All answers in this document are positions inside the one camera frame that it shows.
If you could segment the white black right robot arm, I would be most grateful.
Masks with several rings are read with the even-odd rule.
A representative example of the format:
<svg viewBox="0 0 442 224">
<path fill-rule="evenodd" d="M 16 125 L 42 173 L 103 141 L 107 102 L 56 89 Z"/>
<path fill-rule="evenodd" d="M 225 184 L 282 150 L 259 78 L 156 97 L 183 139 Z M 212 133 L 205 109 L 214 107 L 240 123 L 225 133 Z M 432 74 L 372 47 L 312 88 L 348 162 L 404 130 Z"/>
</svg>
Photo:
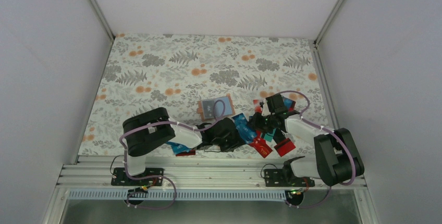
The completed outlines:
<svg viewBox="0 0 442 224">
<path fill-rule="evenodd" d="M 288 106 L 281 93 L 267 97 L 259 104 L 261 110 L 248 120 L 248 127 L 262 134 L 272 133 L 275 149 L 293 146 L 291 137 L 314 146 L 314 160 L 304 157 L 284 162 L 282 178 L 295 186 L 302 178 L 318 178 L 327 186 L 351 185 L 365 167 L 354 139 L 346 128 L 331 130 L 304 117 L 305 110 Z"/>
</svg>

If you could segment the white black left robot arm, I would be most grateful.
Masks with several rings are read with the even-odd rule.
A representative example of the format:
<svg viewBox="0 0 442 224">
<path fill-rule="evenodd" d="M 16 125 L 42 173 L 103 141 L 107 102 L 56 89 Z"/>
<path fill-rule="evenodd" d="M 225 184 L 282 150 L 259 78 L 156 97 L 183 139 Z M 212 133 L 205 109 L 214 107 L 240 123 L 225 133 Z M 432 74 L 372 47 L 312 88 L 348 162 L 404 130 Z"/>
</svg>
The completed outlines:
<svg viewBox="0 0 442 224">
<path fill-rule="evenodd" d="M 232 119 L 225 117 L 213 123 L 190 126 L 169 116 L 159 107 L 133 116 L 122 123 L 120 143 L 124 147 L 124 177 L 133 185 L 145 178 L 147 154 L 167 142 L 190 149 L 217 146 L 220 152 L 232 152 L 245 145 Z"/>
</svg>

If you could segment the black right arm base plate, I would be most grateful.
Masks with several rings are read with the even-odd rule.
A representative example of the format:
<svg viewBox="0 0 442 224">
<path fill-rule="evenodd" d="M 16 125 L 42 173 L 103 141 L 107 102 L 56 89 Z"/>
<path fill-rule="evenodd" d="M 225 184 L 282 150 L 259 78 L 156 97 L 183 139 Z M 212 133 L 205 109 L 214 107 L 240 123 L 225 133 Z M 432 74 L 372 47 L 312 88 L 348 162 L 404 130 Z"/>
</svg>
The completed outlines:
<svg viewBox="0 0 442 224">
<path fill-rule="evenodd" d="M 283 169 L 264 169 L 263 177 L 267 187 L 315 187 L 315 181 L 308 177 L 296 177 Z"/>
</svg>

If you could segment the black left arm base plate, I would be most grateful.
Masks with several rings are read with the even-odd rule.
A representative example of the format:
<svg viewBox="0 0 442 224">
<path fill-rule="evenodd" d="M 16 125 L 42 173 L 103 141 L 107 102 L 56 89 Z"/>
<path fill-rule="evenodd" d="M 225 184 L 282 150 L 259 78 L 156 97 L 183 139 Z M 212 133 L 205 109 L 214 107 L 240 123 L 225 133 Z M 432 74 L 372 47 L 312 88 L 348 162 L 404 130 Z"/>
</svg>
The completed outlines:
<svg viewBox="0 0 442 224">
<path fill-rule="evenodd" d="M 144 173 L 134 176 L 136 180 L 130 179 L 125 171 L 125 168 L 114 168 L 113 177 L 110 182 L 112 186 L 161 186 L 163 179 L 160 178 L 147 178 L 143 180 L 138 180 L 138 178 L 144 178 L 147 176 L 158 175 L 162 176 L 164 173 L 163 168 L 146 168 Z"/>
</svg>

